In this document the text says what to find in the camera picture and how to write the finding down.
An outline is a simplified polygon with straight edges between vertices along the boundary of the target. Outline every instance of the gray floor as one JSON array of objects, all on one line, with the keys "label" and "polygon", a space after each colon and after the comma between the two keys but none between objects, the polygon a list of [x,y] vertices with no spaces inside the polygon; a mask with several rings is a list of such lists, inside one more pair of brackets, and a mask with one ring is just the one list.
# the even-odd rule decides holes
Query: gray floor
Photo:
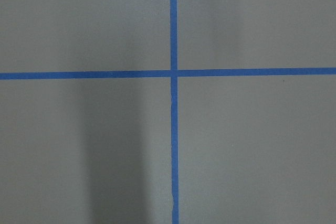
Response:
[{"label": "gray floor", "polygon": [[[169,0],[0,0],[0,72],[170,68]],[[335,0],[178,0],[180,69],[336,66]],[[336,76],[179,78],[180,223],[336,222]],[[172,223],[169,78],[0,81],[0,222]]]}]

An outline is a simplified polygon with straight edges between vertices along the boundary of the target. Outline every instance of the gray surface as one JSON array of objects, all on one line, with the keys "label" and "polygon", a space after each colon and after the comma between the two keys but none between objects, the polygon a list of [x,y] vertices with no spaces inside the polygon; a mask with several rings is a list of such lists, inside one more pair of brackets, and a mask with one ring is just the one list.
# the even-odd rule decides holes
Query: gray surface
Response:
[{"label": "gray surface", "polygon": [[0,72],[170,67],[169,0],[1,0]]},{"label": "gray surface", "polygon": [[169,79],[0,82],[0,222],[171,223]]},{"label": "gray surface", "polygon": [[179,68],[336,66],[335,0],[178,0]]},{"label": "gray surface", "polygon": [[335,83],[181,78],[180,223],[336,223]]}]

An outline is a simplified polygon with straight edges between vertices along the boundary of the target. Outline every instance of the vertical blue line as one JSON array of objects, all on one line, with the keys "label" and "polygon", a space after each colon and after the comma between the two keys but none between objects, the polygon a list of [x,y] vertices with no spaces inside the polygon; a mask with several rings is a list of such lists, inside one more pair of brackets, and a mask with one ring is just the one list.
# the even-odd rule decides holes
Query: vertical blue line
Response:
[{"label": "vertical blue line", "polygon": [[170,0],[170,57],[171,57],[171,145],[172,145],[172,195],[173,195],[173,211],[172,223],[178,222],[178,203],[179,203],[179,128],[178,128],[178,77],[177,77],[177,0]]}]

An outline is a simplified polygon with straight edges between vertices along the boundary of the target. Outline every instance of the painted blue stripe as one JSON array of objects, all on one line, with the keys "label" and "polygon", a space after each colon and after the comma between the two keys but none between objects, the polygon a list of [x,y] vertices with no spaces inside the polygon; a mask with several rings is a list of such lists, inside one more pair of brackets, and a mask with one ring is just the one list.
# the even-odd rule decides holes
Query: painted blue stripe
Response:
[{"label": "painted blue stripe", "polygon": [[336,74],[336,68],[252,68],[252,69],[200,69],[179,70],[179,77],[200,76],[304,76]]},{"label": "painted blue stripe", "polygon": [[177,77],[177,0],[170,0],[170,63],[171,63],[171,155],[172,155],[172,196],[173,210],[172,223],[178,222],[178,203],[179,203],[179,149],[178,149],[178,77]]},{"label": "painted blue stripe", "polygon": [[0,80],[170,77],[169,70],[0,73]]}]

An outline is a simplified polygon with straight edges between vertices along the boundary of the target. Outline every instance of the blue line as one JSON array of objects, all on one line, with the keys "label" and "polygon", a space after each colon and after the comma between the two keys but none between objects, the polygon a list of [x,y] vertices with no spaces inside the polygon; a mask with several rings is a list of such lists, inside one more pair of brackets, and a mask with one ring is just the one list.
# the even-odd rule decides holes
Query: blue line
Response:
[{"label": "blue line", "polygon": [[0,73],[0,80],[170,77],[170,70]]},{"label": "blue line", "polygon": [[170,0],[170,57],[171,57],[171,146],[172,146],[172,196],[173,196],[173,210],[172,210],[172,224],[179,224],[178,222],[178,203],[179,203],[179,129],[178,129],[178,76],[177,76],[177,0]]},{"label": "blue line", "polygon": [[201,76],[304,76],[336,74],[336,68],[250,68],[179,70],[179,77]]}]

